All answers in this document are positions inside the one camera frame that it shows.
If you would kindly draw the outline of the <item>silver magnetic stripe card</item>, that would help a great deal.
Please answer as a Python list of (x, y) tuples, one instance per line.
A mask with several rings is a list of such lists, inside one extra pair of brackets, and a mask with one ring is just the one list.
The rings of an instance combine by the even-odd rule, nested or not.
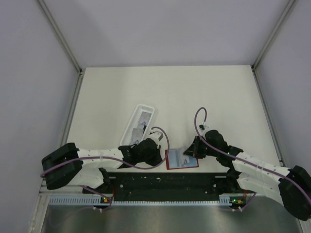
[(169, 168), (180, 168), (181, 158), (179, 150), (171, 150), (168, 155)]

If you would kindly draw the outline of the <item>red leather card holder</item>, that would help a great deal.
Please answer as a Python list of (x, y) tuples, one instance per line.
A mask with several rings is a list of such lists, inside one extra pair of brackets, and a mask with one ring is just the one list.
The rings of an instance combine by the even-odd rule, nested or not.
[(183, 152), (187, 147), (170, 149), (166, 159), (167, 170), (187, 169), (199, 167), (198, 160), (194, 157), (184, 155)]

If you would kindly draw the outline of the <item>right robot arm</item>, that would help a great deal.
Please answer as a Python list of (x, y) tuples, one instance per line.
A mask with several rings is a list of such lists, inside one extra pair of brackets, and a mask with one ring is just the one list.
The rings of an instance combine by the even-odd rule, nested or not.
[(311, 217), (311, 176), (300, 166), (276, 166), (248, 155), (242, 149), (228, 145), (217, 130), (196, 136), (184, 155), (203, 159), (213, 156), (227, 167), (227, 187), (232, 192), (241, 189), (261, 194), (280, 203), (295, 218), (307, 221)]

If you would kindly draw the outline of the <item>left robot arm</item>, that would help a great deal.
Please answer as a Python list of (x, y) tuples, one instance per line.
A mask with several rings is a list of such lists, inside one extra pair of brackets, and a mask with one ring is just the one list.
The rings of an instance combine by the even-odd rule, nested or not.
[(146, 163), (148, 169), (162, 164), (159, 141), (147, 138), (138, 144), (119, 146), (109, 150), (85, 150), (74, 143), (66, 143), (41, 161), (49, 190), (66, 185), (81, 185), (99, 192), (110, 188), (107, 172), (114, 169), (138, 168)]

